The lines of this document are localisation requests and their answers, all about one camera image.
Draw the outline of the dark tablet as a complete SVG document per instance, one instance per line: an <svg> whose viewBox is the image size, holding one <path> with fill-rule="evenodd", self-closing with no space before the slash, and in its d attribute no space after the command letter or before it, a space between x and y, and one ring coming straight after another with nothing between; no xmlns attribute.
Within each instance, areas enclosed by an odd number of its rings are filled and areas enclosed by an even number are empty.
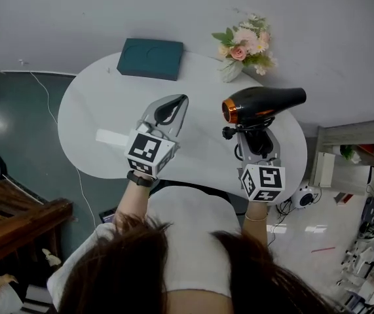
<svg viewBox="0 0 374 314"><path fill-rule="evenodd" d="M99 214L100 220L103 224L112 223L115 216L116 208L110 209Z"/></svg>

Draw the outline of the person's right forearm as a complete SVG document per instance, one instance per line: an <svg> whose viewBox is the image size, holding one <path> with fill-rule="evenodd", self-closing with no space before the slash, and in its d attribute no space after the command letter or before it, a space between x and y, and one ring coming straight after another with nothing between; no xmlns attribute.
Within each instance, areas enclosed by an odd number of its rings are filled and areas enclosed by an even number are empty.
<svg viewBox="0 0 374 314"><path fill-rule="evenodd" d="M265 248L268 245L267 216L268 207L266 203L250 201L241 231L243 236L258 241Z"/></svg>

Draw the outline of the white ribbed vase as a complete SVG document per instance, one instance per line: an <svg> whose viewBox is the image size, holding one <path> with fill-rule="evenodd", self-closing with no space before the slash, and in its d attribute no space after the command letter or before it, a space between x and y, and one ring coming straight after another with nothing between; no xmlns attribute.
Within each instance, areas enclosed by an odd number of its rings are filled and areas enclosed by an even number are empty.
<svg viewBox="0 0 374 314"><path fill-rule="evenodd" d="M224 59L219 66L219 77L224 83L233 81L243 70L243 64L241 61L233 59Z"/></svg>

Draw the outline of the white kidney-shaped table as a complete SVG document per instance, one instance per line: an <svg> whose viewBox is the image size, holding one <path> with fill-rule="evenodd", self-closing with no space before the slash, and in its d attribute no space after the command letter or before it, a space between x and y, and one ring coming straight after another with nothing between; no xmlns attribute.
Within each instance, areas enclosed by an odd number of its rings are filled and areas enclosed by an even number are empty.
<svg viewBox="0 0 374 314"><path fill-rule="evenodd" d="M261 86L248 75L224 83L218 61L193 53L181 59L176 81L132 77L119 73L119 54L106 56L81 71L68 86L58 113L58 135L71 163L83 173L103 179L121 179L129 166L124 151L130 131L154 101L185 94L189 105L178 135L179 150L159 178L192 183L237 196L240 192L234 155L235 139L226 140L221 105L235 92ZM280 144L286 170L286 189L279 201L299 187L307 165L307 144L291 112L275 116L269 126Z"/></svg>

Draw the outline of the black wristband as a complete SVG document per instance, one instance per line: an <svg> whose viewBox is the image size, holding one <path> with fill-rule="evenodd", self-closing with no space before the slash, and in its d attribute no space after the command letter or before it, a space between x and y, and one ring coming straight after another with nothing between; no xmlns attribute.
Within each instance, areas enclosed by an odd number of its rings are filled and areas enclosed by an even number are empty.
<svg viewBox="0 0 374 314"><path fill-rule="evenodd" d="M147 179L141 177L141 176L138 176L134 173L134 170L131 170L127 173L126 175L126 178L129 180L129 181L132 181L133 183L135 183L137 186L144 186L144 187L147 187L147 188L150 188L152 187L153 183L154 183L154 179L151 178L151 177L148 177Z"/></svg>

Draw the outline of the pink flower bouquet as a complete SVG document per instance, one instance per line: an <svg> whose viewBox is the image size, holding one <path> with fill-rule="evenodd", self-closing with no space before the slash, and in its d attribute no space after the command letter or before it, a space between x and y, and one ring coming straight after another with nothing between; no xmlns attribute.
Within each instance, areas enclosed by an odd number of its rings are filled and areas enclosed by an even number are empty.
<svg viewBox="0 0 374 314"><path fill-rule="evenodd" d="M252 68L261 76L277 66L271 52L270 26L264 17L251 14L224 32L212 33L212 37L219 41L222 61L226 58L241 61L243 69Z"/></svg>

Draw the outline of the white flat box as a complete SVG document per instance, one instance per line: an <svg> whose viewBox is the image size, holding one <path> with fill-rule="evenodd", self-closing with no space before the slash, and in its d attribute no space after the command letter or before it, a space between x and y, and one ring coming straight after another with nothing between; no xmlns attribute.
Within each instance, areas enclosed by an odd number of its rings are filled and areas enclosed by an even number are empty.
<svg viewBox="0 0 374 314"><path fill-rule="evenodd" d="M330 188L335 165L335 155L318 152L310 176L310 185L320 188Z"/></svg>

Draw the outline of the person's white shirt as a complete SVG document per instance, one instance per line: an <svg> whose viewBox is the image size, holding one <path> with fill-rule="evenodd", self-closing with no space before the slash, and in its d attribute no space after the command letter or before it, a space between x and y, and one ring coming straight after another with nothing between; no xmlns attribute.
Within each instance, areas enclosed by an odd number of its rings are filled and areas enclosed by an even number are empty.
<svg viewBox="0 0 374 314"><path fill-rule="evenodd" d="M144 221L99 225L49 278L58 314L234 314L230 203L187 186L149 195Z"/></svg>

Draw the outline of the white round appliance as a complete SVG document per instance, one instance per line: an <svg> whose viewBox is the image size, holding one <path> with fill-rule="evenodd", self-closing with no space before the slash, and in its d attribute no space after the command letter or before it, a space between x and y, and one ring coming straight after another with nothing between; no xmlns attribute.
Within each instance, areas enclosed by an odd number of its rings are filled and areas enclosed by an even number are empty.
<svg viewBox="0 0 374 314"><path fill-rule="evenodd" d="M291 196L291 203L296 209L303 209L309 206L315 199L313 187L308 184L301 184Z"/></svg>

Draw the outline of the person's left forearm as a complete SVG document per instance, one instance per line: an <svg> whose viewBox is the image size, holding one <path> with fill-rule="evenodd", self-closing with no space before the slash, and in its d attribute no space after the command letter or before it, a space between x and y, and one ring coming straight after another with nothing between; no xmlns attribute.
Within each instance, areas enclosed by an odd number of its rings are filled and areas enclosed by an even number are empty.
<svg viewBox="0 0 374 314"><path fill-rule="evenodd" d="M129 180L126 190L118 204L114 216L114 225L117 230L123 230L130 220L144 221L146 218L151 187L137 185Z"/></svg>

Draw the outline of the red flat box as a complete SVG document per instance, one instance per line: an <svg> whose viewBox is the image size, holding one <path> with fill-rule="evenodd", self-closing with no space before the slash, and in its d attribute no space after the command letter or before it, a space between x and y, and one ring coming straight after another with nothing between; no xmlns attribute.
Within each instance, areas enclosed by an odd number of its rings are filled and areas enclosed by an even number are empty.
<svg viewBox="0 0 374 314"><path fill-rule="evenodd" d="M354 195L339 192L333 199L337 205L346 205Z"/></svg>

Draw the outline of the black hair dryer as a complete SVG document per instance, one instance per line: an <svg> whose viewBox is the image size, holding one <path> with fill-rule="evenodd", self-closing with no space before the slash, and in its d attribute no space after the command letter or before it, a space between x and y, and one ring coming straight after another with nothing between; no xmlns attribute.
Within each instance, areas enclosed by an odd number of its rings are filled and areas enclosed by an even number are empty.
<svg viewBox="0 0 374 314"><path fill-rule="evenodd" d="M237 137L238 132L245 133L252 152L261 157L263 132L269 130L275 116L303 104L306 100L307 94L302 88L254 86L239 90L225 99L221 105L224 119L234 125L233 128L224 127L222 136L230 140L234 136ZM241 161L238 141L234 155Z"/></svg>

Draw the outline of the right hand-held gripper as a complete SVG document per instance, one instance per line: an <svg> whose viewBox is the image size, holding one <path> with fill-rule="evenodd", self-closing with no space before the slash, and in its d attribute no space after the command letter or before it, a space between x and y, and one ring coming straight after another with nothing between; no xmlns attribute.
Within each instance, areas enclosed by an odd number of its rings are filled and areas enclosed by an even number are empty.
<svg viewBox="0 0 374 314"><path fill-rule="evenodd" d="M253 202L277 202L286 189L286 170L280 159L280 144L271 130L263 132L261 159L255 160L246 135L237 133L240 192Z"/></svg>

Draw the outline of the brown wooden bench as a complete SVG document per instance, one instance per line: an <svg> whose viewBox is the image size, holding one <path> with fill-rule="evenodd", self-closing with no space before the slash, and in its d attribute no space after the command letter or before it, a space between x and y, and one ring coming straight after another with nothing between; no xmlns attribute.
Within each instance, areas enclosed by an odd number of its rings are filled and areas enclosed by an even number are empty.
<svg viewBox="0 0 374 314"><path fill-rule="evenodd" d="M62 253L60 230L73 214L71 201L43 201L8 179L0 180L0 260L29 245Z"/></svg>

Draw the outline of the grey shelf unit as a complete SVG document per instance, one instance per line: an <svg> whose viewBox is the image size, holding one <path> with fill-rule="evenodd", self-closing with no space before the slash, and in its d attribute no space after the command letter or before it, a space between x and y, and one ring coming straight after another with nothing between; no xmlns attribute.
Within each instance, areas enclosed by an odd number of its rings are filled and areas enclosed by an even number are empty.
<svg viewBox="0 0 374 314"><path fill-rule="evenodd" d="M341 156L341 145L352 145L354 154L351 160L345 160ZM318 152L335 155L331 187L326 189L363 196L369 169L374 167L374 120L328 128L319 127L312 168Z"/></svg>

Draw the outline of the teal box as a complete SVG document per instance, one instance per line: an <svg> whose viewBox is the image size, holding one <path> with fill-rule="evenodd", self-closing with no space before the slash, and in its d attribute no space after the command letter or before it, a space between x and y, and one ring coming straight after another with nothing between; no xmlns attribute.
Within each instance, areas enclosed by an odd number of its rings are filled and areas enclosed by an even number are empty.
<svg viewBox="0 0 374 314"><path fill-rule="evenodd" d="M155 39L127 39L120 54L120 74L176 81L183 56L183 43Z"/></svg>

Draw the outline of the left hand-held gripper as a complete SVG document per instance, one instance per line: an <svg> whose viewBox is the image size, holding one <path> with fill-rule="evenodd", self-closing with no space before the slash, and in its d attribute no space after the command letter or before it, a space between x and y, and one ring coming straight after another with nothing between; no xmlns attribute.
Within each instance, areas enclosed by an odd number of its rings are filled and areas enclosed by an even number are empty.
<svg viewBox="0 0 374 314"><path fill-rule="evenodd" d="M130 131L124 156L130 169L156 178L174 157L178 135L189 105L185 94L152 102Z"/></svg>

